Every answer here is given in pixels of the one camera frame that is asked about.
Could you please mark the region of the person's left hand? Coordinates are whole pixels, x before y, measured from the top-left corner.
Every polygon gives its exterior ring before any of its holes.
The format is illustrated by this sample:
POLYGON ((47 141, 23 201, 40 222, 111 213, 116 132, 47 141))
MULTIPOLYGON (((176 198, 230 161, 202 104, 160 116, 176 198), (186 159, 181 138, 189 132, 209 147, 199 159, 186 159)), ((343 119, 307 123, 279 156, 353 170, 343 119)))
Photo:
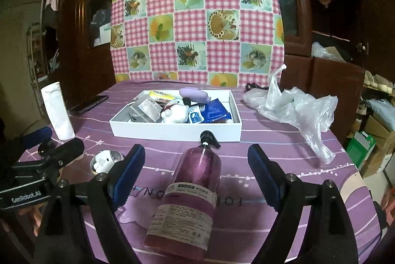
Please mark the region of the person's left hand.
POLYGON ((44 204, 34 205, 32 207, 21 208, 18 210, 19 215, 28 215, 31 220, 31 225, 34 230, 34 235, 37 237, 39 233, 39 228, 41 226, 41 222, 43 219, 43 215, 41 214, 40 208, 43 207, 44 204))

